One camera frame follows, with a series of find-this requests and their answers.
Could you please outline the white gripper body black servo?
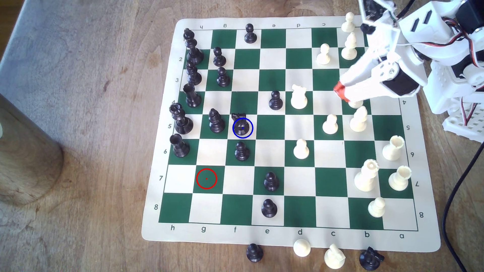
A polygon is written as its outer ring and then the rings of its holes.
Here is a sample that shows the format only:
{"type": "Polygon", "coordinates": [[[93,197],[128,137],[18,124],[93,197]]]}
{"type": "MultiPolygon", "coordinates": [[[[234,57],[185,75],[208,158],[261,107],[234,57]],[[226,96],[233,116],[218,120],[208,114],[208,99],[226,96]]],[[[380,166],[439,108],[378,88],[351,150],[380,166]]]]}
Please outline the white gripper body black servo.
{"type": "Polygon", "coordinates": [[[396,48],[374,68],[376,96],[408,97],[428,83],[424,60],[413,48],[396,48]]]}

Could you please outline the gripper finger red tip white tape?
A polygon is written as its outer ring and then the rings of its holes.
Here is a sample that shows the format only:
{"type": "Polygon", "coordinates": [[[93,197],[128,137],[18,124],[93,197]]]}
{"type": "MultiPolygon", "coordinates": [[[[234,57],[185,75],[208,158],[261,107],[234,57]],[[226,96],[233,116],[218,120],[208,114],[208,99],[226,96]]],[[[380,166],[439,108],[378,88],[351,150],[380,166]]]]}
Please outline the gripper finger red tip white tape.
{"type": "Polygon", "coordinates": [[[351,83],[340,77],[340,98],[346,102],[357,102],[386,96],[387,88],[381,82],[376,77],[370,77],[361,82],[351,83]]]}
{"type": "MultiPolygon", "coordinates": [[[[376,77],[383,82],[386,80],[386,61],[379,63],[378,57],[374,58],[374,54],[371,51],[367,51],[341,77],[349,80],[351,83],[361,82],[370,77],[376,77]]],[[[339,80],[334,87],[335,93],[340,93],[340,86],[339,80]]]]}

